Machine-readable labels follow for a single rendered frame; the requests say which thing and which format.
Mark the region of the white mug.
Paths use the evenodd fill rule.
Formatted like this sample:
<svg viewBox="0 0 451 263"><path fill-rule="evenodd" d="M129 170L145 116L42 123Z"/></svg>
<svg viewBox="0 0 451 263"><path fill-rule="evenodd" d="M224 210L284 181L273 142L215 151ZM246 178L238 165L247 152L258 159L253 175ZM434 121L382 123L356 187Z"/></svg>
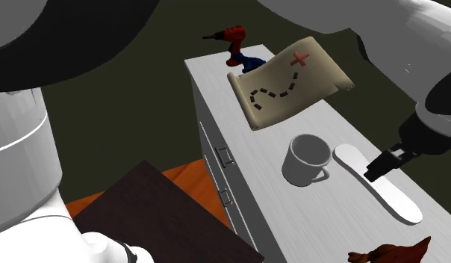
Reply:
<svg viewBox="0 0 451 263"><path fill-rule="evenodd" d="M331 160L332 151L327 142L313 134L299 134L289 143L282 175L296 187L307 187L330 178L327 166Z"/></svg>

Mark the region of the white chest of drawers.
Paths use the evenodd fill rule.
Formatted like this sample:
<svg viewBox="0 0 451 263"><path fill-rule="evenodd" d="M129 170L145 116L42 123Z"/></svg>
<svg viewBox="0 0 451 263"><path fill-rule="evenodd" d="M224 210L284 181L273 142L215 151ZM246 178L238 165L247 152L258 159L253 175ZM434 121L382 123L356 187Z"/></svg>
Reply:
<svg viewBox="0 0 451 263"><path fill-rule="evenodd" d="M186 60L205 168L232 231L264 263L347 263L349 252L381 244L408 246L430 238L421 263L451 263L451 214L403 171L389 180L422 212L407 225L390 213L345 167L331 161L329 177L300 188L282 175L291 139L314 134L330 147L355 146L372 160L378 149L326 102L253 131L228 82L226 52Z"/></svg>

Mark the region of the white flat oblong board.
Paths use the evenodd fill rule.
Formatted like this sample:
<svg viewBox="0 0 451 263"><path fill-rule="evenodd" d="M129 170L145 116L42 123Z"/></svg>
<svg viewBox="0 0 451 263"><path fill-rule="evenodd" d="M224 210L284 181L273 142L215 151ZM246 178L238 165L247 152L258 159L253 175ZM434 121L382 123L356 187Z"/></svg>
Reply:
<svg viewBox="0 0 451 263"><path fill-rule="evenodd" d="M364 174L368 171L368 160L353 145L343 143L335 147L333 157L340 166L350 172L375 199L398 221L415 225L423 220L419 207L385 176L370 182Z"/></svg>

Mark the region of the red and blue power drill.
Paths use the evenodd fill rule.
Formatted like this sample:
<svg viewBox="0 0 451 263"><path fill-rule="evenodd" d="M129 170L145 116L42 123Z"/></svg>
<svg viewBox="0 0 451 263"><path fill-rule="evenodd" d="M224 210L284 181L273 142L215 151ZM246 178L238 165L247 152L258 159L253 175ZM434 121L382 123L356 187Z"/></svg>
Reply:
<svg viewBox="0 0 451 263"><path fill-rule="evenodd" d="M248 73L264 65L266 61L260 58L245 56L241 52L241 43L245 38L246 31L240 25L236 25L232 28L225 28L212 35L202 37L203 40L214 39L230 43L228 48L230 58L226 61L226 65L229 67L243 65L242 73Z"/></svg>

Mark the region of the brown animal figure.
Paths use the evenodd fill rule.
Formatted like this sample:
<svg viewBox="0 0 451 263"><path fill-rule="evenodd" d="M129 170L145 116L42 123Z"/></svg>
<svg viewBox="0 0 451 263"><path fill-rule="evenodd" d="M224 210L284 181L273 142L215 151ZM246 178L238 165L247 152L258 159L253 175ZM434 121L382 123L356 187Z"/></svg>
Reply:
<svg viewBox="0 0 451 263"><path fill-rule="evenodd" d="M348 253L349 263L421 263L431 237L428 236L412 246L383 244L368 253Z"/></svg>

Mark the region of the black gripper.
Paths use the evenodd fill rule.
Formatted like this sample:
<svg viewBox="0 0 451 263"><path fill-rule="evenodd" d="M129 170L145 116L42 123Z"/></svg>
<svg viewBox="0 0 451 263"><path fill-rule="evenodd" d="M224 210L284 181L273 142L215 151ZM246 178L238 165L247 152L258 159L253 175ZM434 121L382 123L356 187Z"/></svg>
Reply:
<svg viewBox="0 0 451 263"><path fill-rule="evenodd" d="M419 119L417 113L413 113L399 127L399 137L402 143L396 143L386 149L367 165L364 177L369 182L375 182L420 154L440 155L451 149L451 137L429 128Z"/></svg>

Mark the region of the dark brown robot stand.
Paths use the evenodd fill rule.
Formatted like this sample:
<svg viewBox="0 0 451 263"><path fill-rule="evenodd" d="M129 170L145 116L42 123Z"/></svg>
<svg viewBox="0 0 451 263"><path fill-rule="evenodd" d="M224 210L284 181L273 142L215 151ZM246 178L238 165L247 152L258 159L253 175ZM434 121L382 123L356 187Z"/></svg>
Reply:
<svg viewBox="0 0 451 263"><path fill-rule="evenodd" d="M264 257L148 161L74 217L81 232L146 249L155 263L263 263Z"/></svg>

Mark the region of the beige treasure map scroll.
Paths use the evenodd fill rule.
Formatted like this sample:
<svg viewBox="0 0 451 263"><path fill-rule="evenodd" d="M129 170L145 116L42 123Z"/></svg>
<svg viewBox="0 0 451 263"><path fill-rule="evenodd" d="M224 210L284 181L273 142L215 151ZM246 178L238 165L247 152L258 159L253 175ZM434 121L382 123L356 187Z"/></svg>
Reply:
<svg viewBox="0 0 451 263"><path fill-rule="evenodd" d="M352 80L313 38L296 41L264 65L227 74L251 130L275 125L339 90Z"/></svg>

